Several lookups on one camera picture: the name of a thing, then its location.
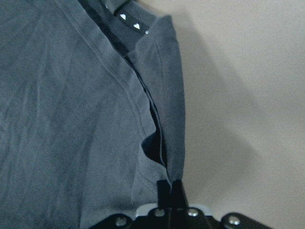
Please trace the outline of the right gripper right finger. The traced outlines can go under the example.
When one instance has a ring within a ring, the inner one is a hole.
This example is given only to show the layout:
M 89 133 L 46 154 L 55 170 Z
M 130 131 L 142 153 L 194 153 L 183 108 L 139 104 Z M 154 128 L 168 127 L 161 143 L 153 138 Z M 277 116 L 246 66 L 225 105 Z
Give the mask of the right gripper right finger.
M 171 189 L 171 206 L 172 208 L 188 208 L 188 201 L 185 194 L 184 186 L 181 180 L 172 183 Z

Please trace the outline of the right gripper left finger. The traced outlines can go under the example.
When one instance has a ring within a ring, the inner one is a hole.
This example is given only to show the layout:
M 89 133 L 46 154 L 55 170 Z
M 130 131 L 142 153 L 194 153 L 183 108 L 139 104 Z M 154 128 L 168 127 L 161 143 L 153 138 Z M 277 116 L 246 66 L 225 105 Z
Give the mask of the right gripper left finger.
M 171 187 L 167 180 L 157 181 L 158 208 L 171 207 Z

